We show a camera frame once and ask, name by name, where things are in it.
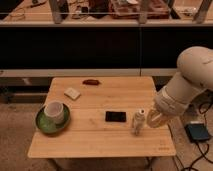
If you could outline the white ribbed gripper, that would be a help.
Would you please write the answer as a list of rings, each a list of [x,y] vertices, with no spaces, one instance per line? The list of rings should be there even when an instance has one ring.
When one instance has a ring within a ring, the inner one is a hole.
[[[170,121],[169,116],[182,115],[187,108],[186,104],[180,103],[170,97],[166,92],[166,87],[163,87],[156,94],[154,104],[155,108],[162,114],[158,115],[158,111],[155,108],[149,110],[146,123],[152,128],[164,126]]]

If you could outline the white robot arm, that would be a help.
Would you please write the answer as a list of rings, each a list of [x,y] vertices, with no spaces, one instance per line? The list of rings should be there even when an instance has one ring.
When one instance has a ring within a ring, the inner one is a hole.
[[[147,124],[152,128],[167,124],[205,90],[213,91],[213,49],[187,48],[178,56],[177,72],[155,95]]]

